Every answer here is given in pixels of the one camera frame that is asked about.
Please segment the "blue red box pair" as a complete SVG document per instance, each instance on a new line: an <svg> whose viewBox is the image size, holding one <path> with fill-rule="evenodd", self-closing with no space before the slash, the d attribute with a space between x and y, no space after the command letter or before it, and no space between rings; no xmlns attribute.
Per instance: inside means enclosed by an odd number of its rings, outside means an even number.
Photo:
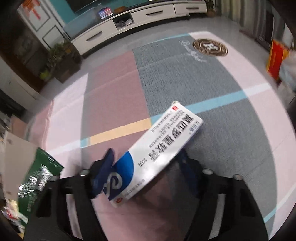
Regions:
<svg viewBox="0 0 296 241"><path fill-rule="evenodd" d="M113 15L113 12L110 8L102 8L97 14L100 19L105 19L108 16Z"/></svg>

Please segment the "red orange paper bag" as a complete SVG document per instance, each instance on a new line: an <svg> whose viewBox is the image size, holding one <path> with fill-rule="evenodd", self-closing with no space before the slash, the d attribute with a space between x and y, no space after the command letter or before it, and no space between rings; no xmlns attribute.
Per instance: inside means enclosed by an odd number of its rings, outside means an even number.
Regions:
<svg viewBox="0 0 296 241"><path fill-rule="evenodd" d="M279 80L280 66L288 56L290 49L282 42L273 40L266 64L267 73L276 81Z"/></svg>

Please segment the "blue white medicine box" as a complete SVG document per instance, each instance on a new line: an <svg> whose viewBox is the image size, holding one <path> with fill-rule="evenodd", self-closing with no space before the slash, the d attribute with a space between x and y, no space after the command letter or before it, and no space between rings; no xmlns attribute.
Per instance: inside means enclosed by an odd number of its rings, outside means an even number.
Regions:
<svg viewBox="0 0 296 241"><path fill-rule="evenodd" d="M103 186L114 207L130 200L191 140L203 120L175 101L159 119L116 161Z"/></svg>

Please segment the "potted plant by doorway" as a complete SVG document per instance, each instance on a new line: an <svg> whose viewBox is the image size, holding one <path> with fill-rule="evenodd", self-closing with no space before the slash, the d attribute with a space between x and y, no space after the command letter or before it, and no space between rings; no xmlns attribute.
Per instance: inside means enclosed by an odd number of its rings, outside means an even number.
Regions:
<svg viewBox="0 0 296 241"><path fill-rule="evenodd" d="M64 40L55 44L48 52L47 61L39 74L45 82L52 78L64 83L81 68L82 57L74 45Z"/></svg>

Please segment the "white tv cabinet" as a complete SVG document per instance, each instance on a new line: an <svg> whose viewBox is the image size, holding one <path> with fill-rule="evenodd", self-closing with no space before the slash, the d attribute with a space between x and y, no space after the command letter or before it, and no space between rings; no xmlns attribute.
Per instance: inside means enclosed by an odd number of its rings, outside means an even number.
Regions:
<svg viewBox="0 0 296 241"><path fill-rule="evenodd" d="M80 55L84 55L99 44L131 29L162 20L205 13L205 1L152 1L100 20L93 27L74 37L71 43ZM122 28L116 27L115 20L125 16L132 23Z"/></svg>

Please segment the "green snack bag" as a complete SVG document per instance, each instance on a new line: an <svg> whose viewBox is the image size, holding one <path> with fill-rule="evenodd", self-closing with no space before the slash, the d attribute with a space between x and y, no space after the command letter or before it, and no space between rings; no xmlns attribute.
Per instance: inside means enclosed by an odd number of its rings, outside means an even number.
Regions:
<svg viewBox="0 0 296 241"><path fill-rule="evenodd" d="M64 167L45 150L37 148L35 160L18 188L18 213L21 225L26 226L29 215L46 183L59 176Z"/></svg>

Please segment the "pink white plastic bag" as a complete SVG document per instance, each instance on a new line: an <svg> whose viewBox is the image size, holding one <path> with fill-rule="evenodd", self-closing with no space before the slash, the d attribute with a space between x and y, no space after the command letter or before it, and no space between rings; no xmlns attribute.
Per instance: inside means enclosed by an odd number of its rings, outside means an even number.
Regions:
<svg viewBox="0 0 296 241"><path fill-rule="evenodd" d="M279 77L293 92L296 91L296 57L295 51L282 61Z"/></svg>

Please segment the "potted plant on floor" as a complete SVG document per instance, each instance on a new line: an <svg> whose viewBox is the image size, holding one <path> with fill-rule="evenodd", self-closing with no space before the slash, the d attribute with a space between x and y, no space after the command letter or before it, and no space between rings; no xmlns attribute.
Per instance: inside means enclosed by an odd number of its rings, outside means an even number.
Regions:
<svg viewBox="0 0 296 241"><path fill-rule="evenodd" d="M213 18L215 16L218 16L217 10L216 10L216 1L215 0L204 0L207 6L207 16L210 18Z"/></svg>

